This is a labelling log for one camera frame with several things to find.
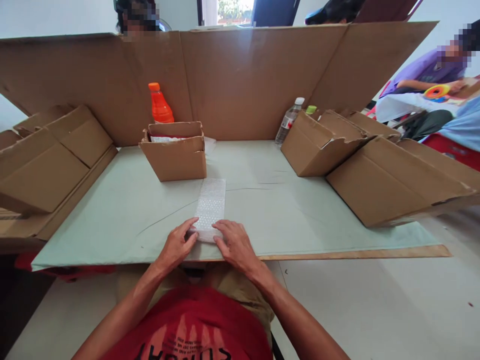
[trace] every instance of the orange tape roll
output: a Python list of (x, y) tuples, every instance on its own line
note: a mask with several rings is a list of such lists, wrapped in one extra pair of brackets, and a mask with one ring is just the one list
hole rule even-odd
[(442, 85), (435, 85), (429, 88), (423, 96), (427, 99), (438, 99), (444, 97), (450, 92), (450, 86), (442, 84)]

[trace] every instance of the wooden board edge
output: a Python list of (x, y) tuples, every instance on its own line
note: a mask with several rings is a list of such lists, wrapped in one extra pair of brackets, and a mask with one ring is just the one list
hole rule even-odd
[(317, 254), (259, 256), (263, 261), (272, 260), (341, 260), (341, 259), (409, 259), (409, 258), (451, 258), (452, 253), (445, 245), (429, 245), (386, 250), (359, 250), (327, 252)]

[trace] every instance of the table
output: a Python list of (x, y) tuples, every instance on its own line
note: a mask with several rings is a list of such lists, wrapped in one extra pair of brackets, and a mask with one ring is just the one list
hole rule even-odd
[(461, 101), (434, 102), (424, 98), (422, 93), (391, 94), (382, 97), (376, 103), (375, 116), (377, 121), (386, 123), (398, 119), (406, 114), (418, 113), (423, 110), (432, 112), (435, 110), (448, 110), (453, 117), (459, 110)]
[[(450, 256), (420, 224), (367, 229), (319, 177), (297, 177), (273, 141), (219, 141), (210, 178), (226, 179), (225, 218), (243, 223), (264, 260)], [(151, 263), (194, 216), (203, 180), (159, 182), (138, 147), (122, 148), (32, 263)], [(221, 260), (199, 243), (188, 261)]]

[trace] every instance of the bubble wrap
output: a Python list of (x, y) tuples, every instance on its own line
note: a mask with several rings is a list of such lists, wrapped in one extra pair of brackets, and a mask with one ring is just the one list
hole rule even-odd
[(222, 233), (214, 229), (212, 224), (224, 218), (226, 189), (227, 181), (225, 179), (206, 178), (203, 180), (195, 213), (195, 216), (199, 217), (195, 227), (198, 232), (198, 240), (201, 242), (214, 243), (214, 236), (222, 237)]

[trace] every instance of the orange bottle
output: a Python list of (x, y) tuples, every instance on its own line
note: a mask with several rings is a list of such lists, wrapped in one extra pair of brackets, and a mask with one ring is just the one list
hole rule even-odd
[(156, 123), (173, 123), (174, 114), (172, 109), (167, 104), (164, 94), (160, 91), (158, 82), (151, 82), (148, 84), (151, 94), (151, 113)]

